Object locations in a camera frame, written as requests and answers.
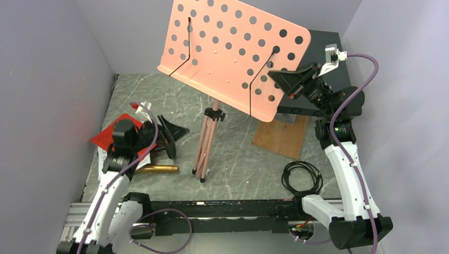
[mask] gray wall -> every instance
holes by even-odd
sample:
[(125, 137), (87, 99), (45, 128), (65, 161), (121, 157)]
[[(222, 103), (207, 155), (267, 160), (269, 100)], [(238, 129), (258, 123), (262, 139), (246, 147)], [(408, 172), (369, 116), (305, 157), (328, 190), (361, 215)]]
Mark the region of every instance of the gray wall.
[[(362, 0), (244, 0), (308, 29), (343, 34)], [(114, 73), (156, 73), (173, 1), (76, 0)]]
[[(394, 229), (385, 253), (447, 253), (449, 248), (449, 3), (364, 0), (343, 36), (348, 52), (380, 63), (354, 128), (371, 193)], [(367, 60), (348, 60), (353, 85)]]
[(1, 253), (55, 253), (113, 82), (73, 1), (0, 2)]

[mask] perforated metal panel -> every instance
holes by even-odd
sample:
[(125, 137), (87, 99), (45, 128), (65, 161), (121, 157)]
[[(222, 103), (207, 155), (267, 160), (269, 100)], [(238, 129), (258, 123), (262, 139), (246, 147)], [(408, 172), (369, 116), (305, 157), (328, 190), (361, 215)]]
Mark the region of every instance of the perforated metal panel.
[[(161, 72), (188, 58), (189, 33), (191, 57), (172, 77), (248, 114), (251, 103), (251, 115), (264, 122), (283, 95), (268, 71), (295, 69), (311, 40), (307, 29), (236, 0), (174, 0)], [(279, 52), (265, 64), (274, 47)]]

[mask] pink music stand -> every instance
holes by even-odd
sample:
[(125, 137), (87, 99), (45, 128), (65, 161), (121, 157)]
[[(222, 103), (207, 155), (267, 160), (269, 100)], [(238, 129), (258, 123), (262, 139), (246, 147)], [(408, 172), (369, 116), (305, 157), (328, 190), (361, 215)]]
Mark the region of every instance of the pink music stand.
[(270, 69), (296, 69), (310, 32), (237, 0), (174, 0), (158, 69), (212, 96), (204, 112), (193, 174), (205, 181), (212, 139), (224, 113), (220, 101), (273, 120), (283, 92)]

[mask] tripod leg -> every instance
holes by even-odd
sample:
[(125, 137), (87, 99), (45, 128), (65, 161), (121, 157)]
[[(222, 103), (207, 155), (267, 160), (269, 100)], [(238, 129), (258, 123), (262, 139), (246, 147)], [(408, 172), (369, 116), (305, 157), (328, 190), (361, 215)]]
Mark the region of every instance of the tripod leg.
[(213, 140), (213, 135), (215, 134), (215, 129), (217, 127), (217, 122), (218, 122), (218, 120), (213, 121), (212, 126), (210, 127), (212, 130), (211, 130), (210, 137), (208, 140), (206, 157), (204, 158), (203, 170), (201, 172), (201, 178), (200, 178), (200, 182), (202, 182), (202, 183), (206, 181), (206, 171), (208, 169), (209, 155), (210, 155), (210, 152), (212, 149), (212, 140)]
[[(212, 110), (217, 111), (219, 106), (220, 106), (220, 101), (215, 99), (215, 101), (213, 102)], [(215, 134), (215, 129), (217, 127), (217, 122), (218, 122), (218, 119), (215, 119), (215, 120), (211, 119), (211, 121), (209, 122), (210, 125), (208, 127), (208, 132), (207, 132), (206, 138), (204, 140), (204, 146), (203, 146), (203, 149), (204, 149), (203, 151), (205, 152), (204, 163), (201, 167), (201, 171), (197, 172), (197, 174), (201, 175), (200, 182), (202, 182), (202, 183), (206, 181), (208, 160), (209, 160), (210, 151), (212, 149), (212, 140), (213, 140), (213, 135)]]
[(204, 133), (206, 132), (207, 124), (208, 124), (208, 116), (204, 116), (203, 121), (203, 128), (201, 129), (200, 134), (200, 140), (198, 142), (198, 149), (196, 150), (196, 156), (195, 156), (195, 164), (193, 165), (192, 174), (196, 174), (196, 170), (198, 169), (198, 165), (200, 164), (200, 158), (201, 158), (201, 148), (203, 147), (203, 139), (204, 139)]
[(201, 148), (201, 154), (200, 154), (200, 160), (198, 161), (198, 165), (196, 167), (196, 176), (201, 176), (201, 169), (202, 169), (202, 165), (204, 164), (204, 158), (206, 156), (206, 151), (208, 149), (208, 143), (209, 143), (209, 138), (210, 138), (210, 132), (211, 132), (211, 120), (208, 116), (206, 116), (208, 118), (207, 120), (207, 131), (206, 131), (206, 135), (204, 137), (204, 141), (202, 143), (202, 148)]

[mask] gray marble floor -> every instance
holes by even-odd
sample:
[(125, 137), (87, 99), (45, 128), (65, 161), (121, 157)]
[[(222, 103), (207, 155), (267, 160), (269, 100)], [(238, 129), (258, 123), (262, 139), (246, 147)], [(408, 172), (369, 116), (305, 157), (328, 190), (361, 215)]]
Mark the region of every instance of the gray marble floor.
[[(177, 143), (177, 159), (165, 154), (154, 162), (159, 165), (178, 165), (177, 174), (138, 174), (133, 177), (129, 191), (148, 193), (152, 200), (217, 200), (291, 198), (292, 194), (281, 185), (284, 166), (290, 162), (282, 156), (262, 150), (251, 144), (258, 120), (228, 105), (224, 122), (219, 122), (214, 136), (207, 181), (201, 184), (192, 175), (193, 160), (199, 141), (204, 109), (213, 99), (165, 74), (120, 75), (112, 95), (103, 127), (123, 113), (133, 114), (132, 101), (152, 103), (151, 111), (163, 114), (170, 122), (185, 126), (191, 132)], [(300, 160), (314, 164), (322, 173), (323, 198), (341, 198), (334, 172), (326, 155), (320, 149), (309, 121)], [(89, 202), (98, 187), (98, 157), (95, 156), (89, 175), (84, 202)], [(295, 171), (291, 185), (309, 189), (312, 181), (307, 172)]]

